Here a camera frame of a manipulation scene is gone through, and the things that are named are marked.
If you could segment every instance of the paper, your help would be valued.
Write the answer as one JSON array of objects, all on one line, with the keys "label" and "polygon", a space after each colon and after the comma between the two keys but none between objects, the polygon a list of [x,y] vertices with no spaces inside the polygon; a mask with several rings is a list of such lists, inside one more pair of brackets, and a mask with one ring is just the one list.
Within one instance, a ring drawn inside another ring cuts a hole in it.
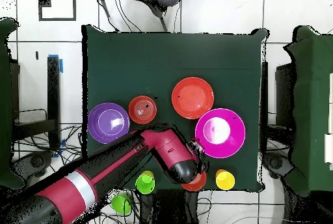
[{"label": "paper", "polygon": [[325,163],[333,164],[333,135],[325,134]]}]

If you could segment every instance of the white tile floor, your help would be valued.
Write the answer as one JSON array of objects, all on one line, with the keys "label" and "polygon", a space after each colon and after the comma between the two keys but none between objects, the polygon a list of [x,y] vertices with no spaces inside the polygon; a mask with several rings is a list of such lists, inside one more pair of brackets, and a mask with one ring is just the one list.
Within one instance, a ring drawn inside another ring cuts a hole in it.
[{"label": "white tile floor", "polygon": [[[43,8],[45,17],[71,17],[68,5],[72,0],[51,1],[54,4],[51,8]],[[129,31],[114,0],[106,0],[106,3],[114,25],[121,31]],[[142,31],[163,31],[159,19],[143,3],[121,0],[121,5],[126,16]],[[266,60],[269,63],[269,111],[272,113],[276,111],[274,72],[278,65],[291,61],[283,46],[291,42],[293,29],[298,25],[311,25],[320,33],[333,33],[333,0],[183,0],[182,10],[178,10],[179,7],[177,4],[169,8],[165,17],[171,32],[180,31],[180,15],[183,33],[249,34],[261,27],[269,30]],[[91,24],[104,31],[112,31],[103,9],[96,0],[76,0],[76,21],[38,21],[38,0],[0,0],[0,17],[14,18],[20,25],[18,32],[13,32],[8,38],[11,56],[21,64],[20,109],[46,109],[46,57],[58,54],[64,64],[60,77],[62,128],[79,126],[82,123],[81,25]],[[20,117],[21,121],[30,121],[43,119],[44,114],[35,111],[22,113]],[[269,123],[275,123],[274,115],[269,115]],[[64,130],[62,138],[68,132]],[[77,136],[73,136],[67,144],[79,147]],[[27,153],[22,150],[33,150],[23,144],[16,144],[15,149],[18,148],[21,151],[16,153],[15,158],[18,158],[18,154],[22,156]],[[63,154],[66,158],[71,155],[68,152]],[[52,166],[57,170],[62,162],[60,158],[52,159]],[[47,175],[51,173],[52,170],[48,169]],[[259,193],[200,192],[199,197],[207,197],[212,202],[209,213],[199,216],[200,224],[280,224],[284,215],[281,182],[270,178],[265,169],[262,169],[261,178],[265,189]],[[204,213],[208,208],[207,200],[200,199],[198,213]],[[114,213],[109,206],[103,211]],[[258,219],[258,216],[275,219]],[[106,219],[104,224],[116,223]]]}]

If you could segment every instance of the silver band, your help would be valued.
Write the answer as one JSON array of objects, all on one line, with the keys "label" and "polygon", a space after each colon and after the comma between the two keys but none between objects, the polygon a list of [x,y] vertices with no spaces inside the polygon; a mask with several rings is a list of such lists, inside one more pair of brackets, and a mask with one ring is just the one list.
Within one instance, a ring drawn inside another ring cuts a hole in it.
[{"label": "silver band", "polygon": [[81,194],[83,200],[85,201],[86,209],[95,203],[94,191],[92,191],[88,181],[86,181],[82,175],[80,175],[77,171],[73,171],[67,175],[66,178],[74,184],[74,186]]}]

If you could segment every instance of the red bowl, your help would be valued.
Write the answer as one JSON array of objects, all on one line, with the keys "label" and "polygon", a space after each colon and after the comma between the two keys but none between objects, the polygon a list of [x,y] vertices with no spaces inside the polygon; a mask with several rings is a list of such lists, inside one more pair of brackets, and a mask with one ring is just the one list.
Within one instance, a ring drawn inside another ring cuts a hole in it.
[{"label": "red bowl", "polygon": [[186,119],[199,119],[214,102],[213,89],[199,77],[181,80],[172,91],[172,105]]},{"label": "red bowl", "polygon": [[181,186],[187,191],[199,191],[205,186],[206,181],[207,175],[205,172],[203,172],[202,174],[198,173],[195,179],[193,179],[191,182],[182,184]]},{"label": "red bowl", "polygon": [[137,124],[147,124],[155,118],[155,102],[147,96],[138,96],[129,103],[128,114]]}]

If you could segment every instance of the magenta bowl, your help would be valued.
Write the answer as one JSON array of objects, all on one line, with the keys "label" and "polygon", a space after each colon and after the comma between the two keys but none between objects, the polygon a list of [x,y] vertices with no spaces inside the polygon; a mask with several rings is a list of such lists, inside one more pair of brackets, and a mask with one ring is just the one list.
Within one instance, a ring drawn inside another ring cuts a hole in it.
[{"label": "magenta bowl", "polygon": [[199,119],[195,137],[208,156],[227,158],[243,146],[245,125],[241,117],[232,110],[213,109]]}]

